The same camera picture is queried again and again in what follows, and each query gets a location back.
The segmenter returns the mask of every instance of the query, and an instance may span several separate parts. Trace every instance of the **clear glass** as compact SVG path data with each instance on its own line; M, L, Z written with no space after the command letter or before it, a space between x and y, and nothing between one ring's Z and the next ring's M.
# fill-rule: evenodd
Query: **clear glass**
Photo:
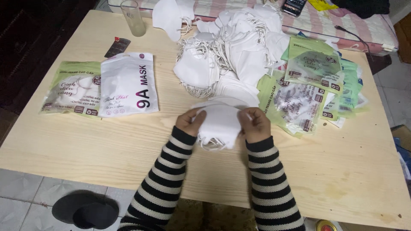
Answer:
M121 3L120 8L123 11L131 33L136 37L143 36L145 34L145 26L140 15L139 4L134 0L125 0Z

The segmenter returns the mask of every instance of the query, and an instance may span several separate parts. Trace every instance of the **light wood tabletop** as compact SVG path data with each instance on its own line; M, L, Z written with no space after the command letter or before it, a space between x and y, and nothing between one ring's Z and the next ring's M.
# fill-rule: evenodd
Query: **light wood tabletop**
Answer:
M0 168L137 189L178 115L205 101L190 96L173 73L179 46L144 19L147 33L134 37L121 14L92 10L45 75L0 149ZM114 37L131 40L128 52L154 55L160 111L91 120L75 114L39 115L61 61L103 61ZM363 68L371 111L338 129L320 120L315 135L293 138L272 126L274 143L303 216L411 229L411 200L387 118L364 53L341 50ZM250 207L247 155L198 147L188 161L182 197Z

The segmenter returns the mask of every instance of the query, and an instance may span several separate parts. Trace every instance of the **pink patterned mattress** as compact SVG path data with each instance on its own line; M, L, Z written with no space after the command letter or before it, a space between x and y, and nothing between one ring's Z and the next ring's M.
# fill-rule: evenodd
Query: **pink patterned mattress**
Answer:
M143 17L151 18L152 9L159 0L142 0L141 13ZM278 8L284 0L274 3ZM108 0L111 10L121 13L122 0ZM196 0L194 4L195 21L214 21L221 11L253 7L262 0ZM386 55L398 50L398 40L388 15L373 15L361 19L345 9L317 11L310 3L306 3L300 17L294 18L283 13L282 29L285 33L296 35L302 31L313 39L328 40L336 43L340 49L367 52L367 46L353 35L334 28L339 25L358 35L368 43L370 52L376 55Z

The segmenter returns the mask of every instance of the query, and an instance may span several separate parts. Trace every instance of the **slipper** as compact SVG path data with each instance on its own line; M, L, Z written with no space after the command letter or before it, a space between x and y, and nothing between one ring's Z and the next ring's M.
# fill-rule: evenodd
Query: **slipper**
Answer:
M118 212L114 200L85 190L60 198L51 209L57 220L81 229L106 229L117 220Z

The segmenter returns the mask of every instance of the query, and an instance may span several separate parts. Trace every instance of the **can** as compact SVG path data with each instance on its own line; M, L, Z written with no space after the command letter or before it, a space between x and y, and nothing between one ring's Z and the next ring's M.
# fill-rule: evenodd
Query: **can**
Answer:
M338 231L333 223L327 220L319 220L315 224L315 231Z

